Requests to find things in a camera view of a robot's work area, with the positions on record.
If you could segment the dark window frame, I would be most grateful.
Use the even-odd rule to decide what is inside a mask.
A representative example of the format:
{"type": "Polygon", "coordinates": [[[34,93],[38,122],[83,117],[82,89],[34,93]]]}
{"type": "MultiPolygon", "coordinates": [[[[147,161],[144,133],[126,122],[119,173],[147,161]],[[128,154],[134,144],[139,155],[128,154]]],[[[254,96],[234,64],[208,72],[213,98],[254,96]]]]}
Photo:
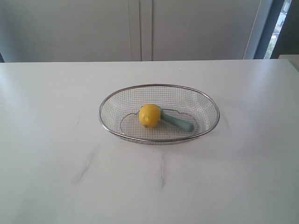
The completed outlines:
{"type": "MultiPolygon", "coordinates": [[[[273,34],[280,10],[283,8],[283,0],[274,0],[271,4],[254,59],[263,59],[273,34]]],[[[271,59],[278,59],[280,55],[297,55],[299,53],[299,1],[292,0],[286,19],[279,33],[271,59]]]]}

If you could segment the yellow lemon with sticker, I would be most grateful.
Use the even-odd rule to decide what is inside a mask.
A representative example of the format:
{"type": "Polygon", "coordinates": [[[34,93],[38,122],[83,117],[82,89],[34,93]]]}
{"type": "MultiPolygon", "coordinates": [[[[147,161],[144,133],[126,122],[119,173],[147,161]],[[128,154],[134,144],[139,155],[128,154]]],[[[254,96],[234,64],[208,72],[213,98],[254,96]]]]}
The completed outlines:
{"type": "Polygon", "coordinates": [[[147,128],[155,127],[161,118],[161,109],[157,105],[144,105],[139,111],[139,121],[147,128]]]}

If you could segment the white cabinet doors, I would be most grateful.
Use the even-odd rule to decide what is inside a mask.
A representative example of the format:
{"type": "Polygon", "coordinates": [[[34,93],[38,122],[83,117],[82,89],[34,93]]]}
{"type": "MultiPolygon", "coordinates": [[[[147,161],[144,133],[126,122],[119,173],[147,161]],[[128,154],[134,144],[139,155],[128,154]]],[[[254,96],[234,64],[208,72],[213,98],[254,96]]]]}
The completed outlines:
{"type": "Polygon", "coordinates": [[[252,59],[270,0],[3,0],[6,62],[252,59]]]}

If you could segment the oval steel mesh basket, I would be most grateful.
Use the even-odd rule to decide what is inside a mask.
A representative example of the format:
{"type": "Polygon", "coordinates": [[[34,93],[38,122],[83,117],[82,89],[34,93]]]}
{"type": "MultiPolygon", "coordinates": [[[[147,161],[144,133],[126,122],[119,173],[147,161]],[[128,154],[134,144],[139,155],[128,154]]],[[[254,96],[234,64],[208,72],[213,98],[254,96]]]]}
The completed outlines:
{"type": "Polygon", "coordinates": [[[205,93],[174,84],[143,84],[117,90],[108,95],[99,107],[99,121],[111,134],[134,143],[170,145],[194,140],[219,123],[220,110],[205,93]],[[175,118],[194,125],[186,132],[160,119],[153,128],[139,121],[144,105],[154,104],[175,118]]]}

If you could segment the teal handled vegetable peeler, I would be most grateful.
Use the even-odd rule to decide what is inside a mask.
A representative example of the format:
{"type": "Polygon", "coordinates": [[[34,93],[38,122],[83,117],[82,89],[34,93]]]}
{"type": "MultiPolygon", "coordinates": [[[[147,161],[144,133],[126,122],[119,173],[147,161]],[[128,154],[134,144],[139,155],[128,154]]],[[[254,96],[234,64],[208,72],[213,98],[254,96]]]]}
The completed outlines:
{"type": "Polygon", "coordinates": [[[170,123],[186,132],[192,132],[194,130],[194,125],[192,123],[189,123],[187,121],[175,118],[173,116],[170,116],[164,112],[164,110],[160,107],[160,113],[161,113],[161,120],[170,123]]]}

